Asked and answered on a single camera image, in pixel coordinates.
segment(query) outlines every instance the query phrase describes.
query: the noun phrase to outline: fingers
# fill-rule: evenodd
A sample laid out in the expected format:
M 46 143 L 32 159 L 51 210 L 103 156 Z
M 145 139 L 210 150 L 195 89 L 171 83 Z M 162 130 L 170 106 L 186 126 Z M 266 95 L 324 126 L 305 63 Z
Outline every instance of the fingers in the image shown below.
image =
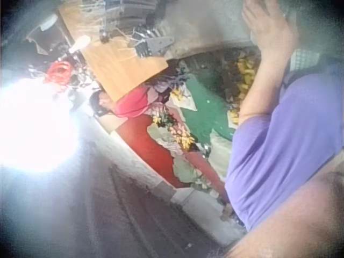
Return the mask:
M 263 10 L 260 0 L 245 0 L 242 17 L 247 26 L 253 31 L 254 27 L 257 27 L 259 23 L 264 23 L 267 14 Z
M 247 26 L 252 30 L 253 28 L 253 24 L 250 18 L 248 18 L 245 10 L 242 11 L 242 18 L 245 21 L 245 23 L 247 24 Z
M 246 6 L 247 10 L 251 12 L 257 19 L 267 16 L 259 0 L 245 0 L 244 5 Z
M 270 15 L 279 17 L 283 16 L 283 12 L 277 2 L 277 0 L 265 0 L 265 6 Z

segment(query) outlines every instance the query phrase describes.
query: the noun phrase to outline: skin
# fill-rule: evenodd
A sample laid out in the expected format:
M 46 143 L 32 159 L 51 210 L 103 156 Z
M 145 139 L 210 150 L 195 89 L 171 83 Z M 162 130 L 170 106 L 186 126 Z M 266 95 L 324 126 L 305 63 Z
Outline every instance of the skin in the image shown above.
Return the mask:
M 271 114 L 277 105 L 284 70 L 297 47 L 295 23 L 287 22 L 276 0 L 246 0 L 242 16 L 262 53 L 255 81 L 240 110 L 239 124 L 248 118 Z
M 276 0 L 246 0 L 242 16 L 262 52 L 257 77 L 242 107 L 239 123 L 271 114 L 283 73 L 298 42 Z M 344 171 L 333 173 L 343 152 L 296 191 L 274 214 L 243 238 L 225 257 L 330 257 L 344 243 Z
M 99 105 L 107 110 L 115 110 L 116 103 L 110 98 L 106 92 L 99 94 Z

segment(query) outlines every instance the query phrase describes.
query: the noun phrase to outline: woman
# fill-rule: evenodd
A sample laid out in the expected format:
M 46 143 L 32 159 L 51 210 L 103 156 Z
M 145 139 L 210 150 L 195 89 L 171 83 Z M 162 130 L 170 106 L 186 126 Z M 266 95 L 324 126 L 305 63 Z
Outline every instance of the woman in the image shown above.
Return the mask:
M 262 62 L 241 107 L 226 190 L 250 231 L 341 151 L 343 78 L 342 67 L 328 65 L 295 80 L 278 100 L 298 45 L 296 23 L 277 0 L 246 0 L 242 15 Z

